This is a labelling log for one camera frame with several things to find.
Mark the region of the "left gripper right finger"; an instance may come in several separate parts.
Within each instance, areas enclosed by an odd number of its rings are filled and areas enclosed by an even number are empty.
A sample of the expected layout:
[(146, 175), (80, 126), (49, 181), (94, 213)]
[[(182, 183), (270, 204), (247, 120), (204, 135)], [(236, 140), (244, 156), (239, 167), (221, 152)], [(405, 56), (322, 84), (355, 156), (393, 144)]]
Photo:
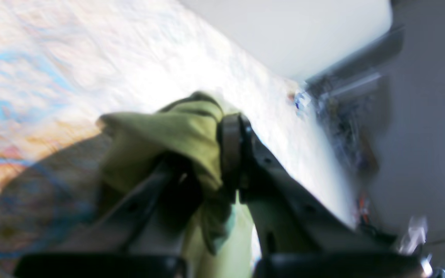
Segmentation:
[(354, 232), (292, 178), (242, 114), (219, 123), (224, 187), (247, 205), (262, 257), (254, 278), (422, 278), (418, 256)]

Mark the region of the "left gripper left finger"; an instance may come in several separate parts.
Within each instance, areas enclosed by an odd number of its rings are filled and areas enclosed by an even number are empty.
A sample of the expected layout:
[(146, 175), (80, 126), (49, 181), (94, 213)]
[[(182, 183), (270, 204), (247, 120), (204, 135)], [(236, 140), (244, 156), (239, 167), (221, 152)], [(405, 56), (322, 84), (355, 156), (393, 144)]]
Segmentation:
[(16, 277), (188, 278), (182, 240), (201, 201), (189, 160), (168, 154), (91, 228), (23, 257)]

